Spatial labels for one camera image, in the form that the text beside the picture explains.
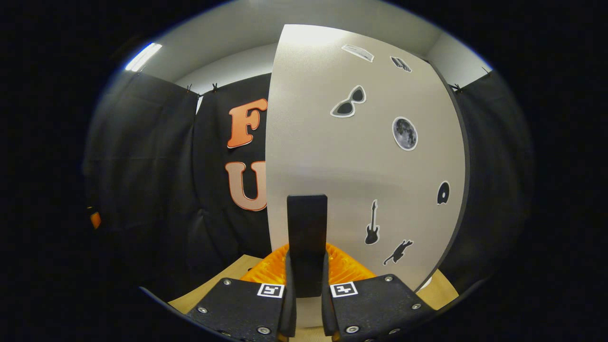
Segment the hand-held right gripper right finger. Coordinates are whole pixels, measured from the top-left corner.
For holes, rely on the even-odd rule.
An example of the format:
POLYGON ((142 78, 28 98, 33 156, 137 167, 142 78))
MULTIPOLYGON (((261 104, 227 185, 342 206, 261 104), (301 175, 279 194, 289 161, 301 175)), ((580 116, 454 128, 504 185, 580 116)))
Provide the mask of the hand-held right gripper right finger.
POLYGON ((434 316, 435 310, 399 277, 375 276, 326 244, 322 322, 333 342, 396 342, 434 316))

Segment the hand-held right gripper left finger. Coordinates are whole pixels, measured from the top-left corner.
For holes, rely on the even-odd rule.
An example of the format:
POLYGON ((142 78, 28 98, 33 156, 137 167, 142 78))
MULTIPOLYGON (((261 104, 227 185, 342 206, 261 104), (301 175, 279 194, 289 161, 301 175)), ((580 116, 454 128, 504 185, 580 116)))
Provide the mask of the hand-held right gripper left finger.
POLYGON ((294 288, 285 245, 241 279, 219 280, 186 316, 237 342, 287 342, 296 330, 294 288))

